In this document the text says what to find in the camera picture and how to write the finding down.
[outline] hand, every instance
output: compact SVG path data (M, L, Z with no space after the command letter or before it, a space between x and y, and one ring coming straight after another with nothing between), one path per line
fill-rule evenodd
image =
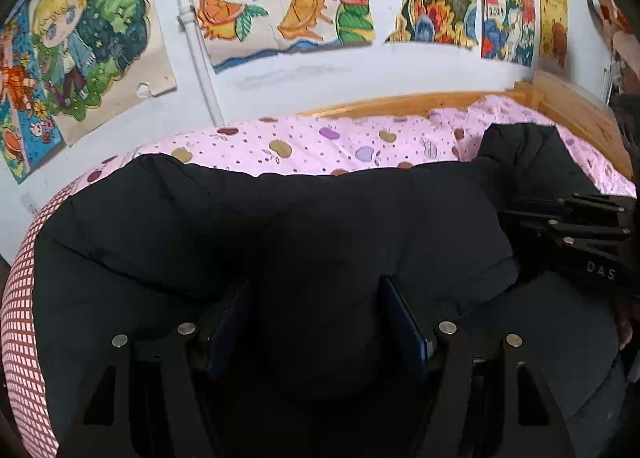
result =
M613 304L616 315L616 326L618 327L618 339L620 349L624 350L634 336L634 329L631 319L640 320L640 305L626 300L617 299Z

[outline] white wall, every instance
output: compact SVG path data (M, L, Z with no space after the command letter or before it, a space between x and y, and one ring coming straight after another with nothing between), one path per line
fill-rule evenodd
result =
M152 98L108 121L71 148L64 148L17 185L0 163L0 254L13 261L31 215L21 199L41 207L57 190L112 154L194 129L212 121L196 78L186 36L176 20L177 0L155 0L178 90ZM363 98L410 92L511 88L531 69L480 59L455 46L384 43L393 31L401 0L371 0L378 39L372 46L317 51L255 60L219 75L210 73L225 121L303 110ZM586 0L569 0L567 74L600 95L609 54ZM481 12L476 23L481 37ZM538 61L537 45L534 67Z

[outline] blue jacket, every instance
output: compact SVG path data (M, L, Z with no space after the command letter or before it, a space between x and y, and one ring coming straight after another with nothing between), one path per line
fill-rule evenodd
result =
M51 72L51 82L53 84L58 84L62 82L65 78L65 67L63 64L65 45L60 44L58 46L58 59L56 60L56 65L53 67ZM89 62L89 57L94 51L84 44L84 41L80 38L77 31L73 31L71 35L69 35L69 53L71 53L71 58L76 63L76 66L82 73L82 76L87 76L89 72L95 66L95 59L92 59Z

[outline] purple apple print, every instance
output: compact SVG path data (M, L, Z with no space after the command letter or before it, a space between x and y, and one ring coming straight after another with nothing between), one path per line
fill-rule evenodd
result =
M356 151L356 158L361 162L370 162L373 160L373 148L363 145Z
M336 133L330 127L322 127L319 133L329 140L337 140L338 138L340 138L340 133Z

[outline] yellow poster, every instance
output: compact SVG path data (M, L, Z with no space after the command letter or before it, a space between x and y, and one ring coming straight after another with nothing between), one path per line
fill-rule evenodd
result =
M564 68L568 32L567 0L540 0L540 57Z

